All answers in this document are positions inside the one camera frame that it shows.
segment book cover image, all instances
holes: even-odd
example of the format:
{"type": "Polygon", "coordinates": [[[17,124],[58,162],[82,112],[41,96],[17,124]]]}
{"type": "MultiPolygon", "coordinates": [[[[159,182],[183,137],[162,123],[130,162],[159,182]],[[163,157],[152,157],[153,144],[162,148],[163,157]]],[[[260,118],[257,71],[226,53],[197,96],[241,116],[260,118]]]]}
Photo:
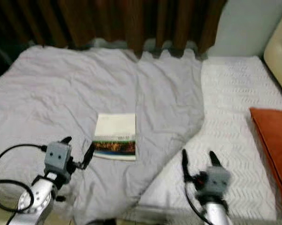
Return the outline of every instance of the book cover image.
{"type": "Polygon", "coordinates": [[[99,114],[92,144],[97,157],[136,160],[136,115],[99,114]]]}

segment quilted mattress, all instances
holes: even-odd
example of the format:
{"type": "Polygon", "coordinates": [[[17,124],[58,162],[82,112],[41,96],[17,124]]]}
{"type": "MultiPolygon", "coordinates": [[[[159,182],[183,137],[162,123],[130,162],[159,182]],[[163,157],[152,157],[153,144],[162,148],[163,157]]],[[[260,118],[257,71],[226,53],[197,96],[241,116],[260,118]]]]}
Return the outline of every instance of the quilted mattress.
{"type": "MultiPolygon", "coordinates": [[[[208,152],[213,150],[232,175],[225,199],[233,222],[282,224],[282,199],[249,112],[251,106],[282,110],[280,88],[258,57],[209,58],[201,82],[205,122],[185,146],[190,174],[210,165],[208,152]]],[[[179,152],[123,218],[200,223],[186,202],[182,177],[179,152]]]]}

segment book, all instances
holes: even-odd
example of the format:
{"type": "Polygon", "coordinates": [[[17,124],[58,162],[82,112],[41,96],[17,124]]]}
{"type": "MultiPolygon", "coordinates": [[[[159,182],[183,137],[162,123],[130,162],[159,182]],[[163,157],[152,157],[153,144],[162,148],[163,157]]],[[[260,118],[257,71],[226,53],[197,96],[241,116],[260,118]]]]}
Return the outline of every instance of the book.
{"type": "Polygon", "coordinates": [[[136,114],[99,114],[92,144],[96,157],[136,160],[136,114]]]}

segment orange pillow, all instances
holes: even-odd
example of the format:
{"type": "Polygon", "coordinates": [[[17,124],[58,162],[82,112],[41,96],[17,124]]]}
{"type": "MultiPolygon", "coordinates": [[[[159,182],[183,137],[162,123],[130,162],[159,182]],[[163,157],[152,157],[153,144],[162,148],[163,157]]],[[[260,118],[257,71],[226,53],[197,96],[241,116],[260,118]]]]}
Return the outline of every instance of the orange pillow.
{"type": "Polygon", "coordinates": [[[250,112],[282,195],[282,111],[250,108],[250,112]]]}

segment curtain fold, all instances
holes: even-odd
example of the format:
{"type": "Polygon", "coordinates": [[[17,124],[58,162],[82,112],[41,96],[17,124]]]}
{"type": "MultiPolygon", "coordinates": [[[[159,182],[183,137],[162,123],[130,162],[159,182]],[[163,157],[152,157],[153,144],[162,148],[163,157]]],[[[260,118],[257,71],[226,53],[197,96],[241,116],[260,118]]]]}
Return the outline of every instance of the curtain fold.
{"type": "Polygon", "coordinates": [[[0,0],[0,37],[40,45],[80,48],[94,38],[125,40],[141,55],[155,38],[181,56],[187,41],[204,53],[216,38],[227,0],[0,0]]]}

